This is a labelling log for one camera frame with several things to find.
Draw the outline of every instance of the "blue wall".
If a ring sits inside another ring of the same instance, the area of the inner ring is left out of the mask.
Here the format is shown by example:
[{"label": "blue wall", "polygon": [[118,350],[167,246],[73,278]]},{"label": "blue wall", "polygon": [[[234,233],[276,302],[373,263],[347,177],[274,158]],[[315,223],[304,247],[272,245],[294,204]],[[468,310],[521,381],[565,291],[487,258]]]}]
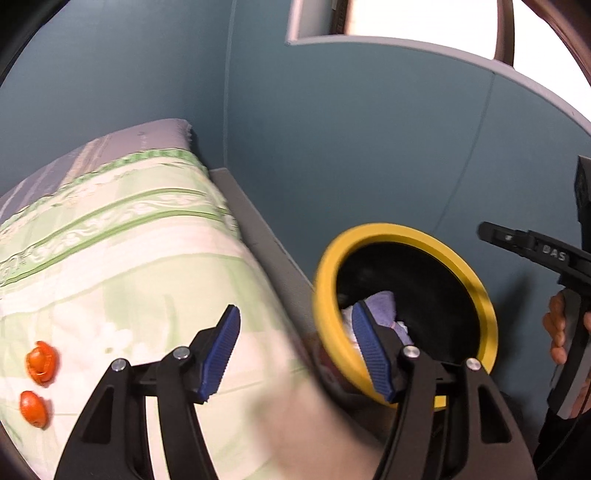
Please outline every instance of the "blue wall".
[{"label": "blue wall", "polygon": [[78,145],[150,120],[188,119],[222,162],[230,0],[71,0],[0,89],[0,196]]},{"label": "blue wall", "polygon": [[495,377],[543,421],[553,364],[541,317],[557,276],[479,241],[487,220],[578,244],[573,180],[591,139],[489,69],[372,43],[285,43],[289,0],[238,0],[228,166],[312,278],[351,226],[432,233],[485,283],[499,317]]}]

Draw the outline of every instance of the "black cable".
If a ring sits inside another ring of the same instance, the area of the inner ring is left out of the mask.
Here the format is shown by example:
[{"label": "black cable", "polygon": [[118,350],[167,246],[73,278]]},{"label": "black cable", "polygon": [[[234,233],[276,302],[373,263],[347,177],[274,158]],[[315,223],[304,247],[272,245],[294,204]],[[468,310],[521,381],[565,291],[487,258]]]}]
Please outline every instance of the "black cable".
[{"label": "black cable", "polygon": [[546,465],[548,465],[550,463],[552,458],[554,458],[554,455],[556,455],[556,453],[558,453],[558,451],[564,446],[566,441],[569,439],[570,435],[574,432],[574,429],[576,428],[577,423],[579,423],[579,420],[580,420],[581,416],[583,415],[583,410],[585,410],[585,406],[587,405],[587,401],[589,400],[590,394],[591,394],[591,382],[589,383],[589,386],[587,387],[587,394],[585,395],[585,400],[583,400],[583,404],[581,405],[579,413],[573,422],[573,426],[570,428],[570,430],[567,432],[567,434],[564,436],[564,438],[558,444],[558,446],[554,449],[554,451],[551,454],[549,454],[548,457],[546,458],[546,460],[544,460],[542,462],[542,464],[537,468],[536,473],[540,473],[542,468],[544,468]]}]

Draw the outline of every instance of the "black sleeve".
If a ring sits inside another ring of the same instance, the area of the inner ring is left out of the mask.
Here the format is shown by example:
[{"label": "black sleeve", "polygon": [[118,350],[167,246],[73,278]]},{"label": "black sleeve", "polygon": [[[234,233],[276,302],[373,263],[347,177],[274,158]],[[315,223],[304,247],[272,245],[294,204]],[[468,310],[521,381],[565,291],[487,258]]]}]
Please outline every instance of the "black sleeve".
[{"label": "black sleeve", "polygon": [[[563,420],[550,410],[538,438],[534,465],[539,469],[571,430],[575,419]],[[591,410],[581,415],[560,450],[538,471],[539,480],[589,480],[591,478]]]}]

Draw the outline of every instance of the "yellow trash can rim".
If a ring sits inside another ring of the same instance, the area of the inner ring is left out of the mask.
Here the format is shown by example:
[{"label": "yellow trash can rim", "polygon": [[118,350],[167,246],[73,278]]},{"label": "yellow trash can rim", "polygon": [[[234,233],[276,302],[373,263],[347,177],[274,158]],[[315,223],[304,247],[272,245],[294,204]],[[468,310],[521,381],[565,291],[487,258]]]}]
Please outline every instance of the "yellow trash can rim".
[{"label": "yellow trash can rim", "polygon": [[[490,372],[498,350],[498,327],[494,308],[482,282],[465,261],[439,240],[413,228],[392,223],[369,223],[347,230],[331,242],[320,260],[314,281],[314,321],[324,348],[339,371],[368,397],[395,407],[374,390],[363,358],[345,333],[336,297],[337,273],[347,257],[362,247],[384,242],[418,248],[439,260],[457,277],[472,299],[479,320],[477,358]],[[445,405],[445,397],[435,399],[435,408]]]}]

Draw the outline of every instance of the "bright window light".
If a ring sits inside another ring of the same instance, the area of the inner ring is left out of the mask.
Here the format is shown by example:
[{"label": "bright window light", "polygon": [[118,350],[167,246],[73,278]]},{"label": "bright window light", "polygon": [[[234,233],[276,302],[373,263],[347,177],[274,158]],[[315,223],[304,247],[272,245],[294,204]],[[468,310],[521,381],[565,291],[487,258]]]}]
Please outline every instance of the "bright window light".
[{"label": "bright window light", "polygon": [[515,70],[553,91],[591,120],[591,86],[569,49],[521,0],[514,0],[513,7]]},{"label": "bright window light", "polygon": [[495,56],[496,0],[349,0],[348,35],[418,40]]}]

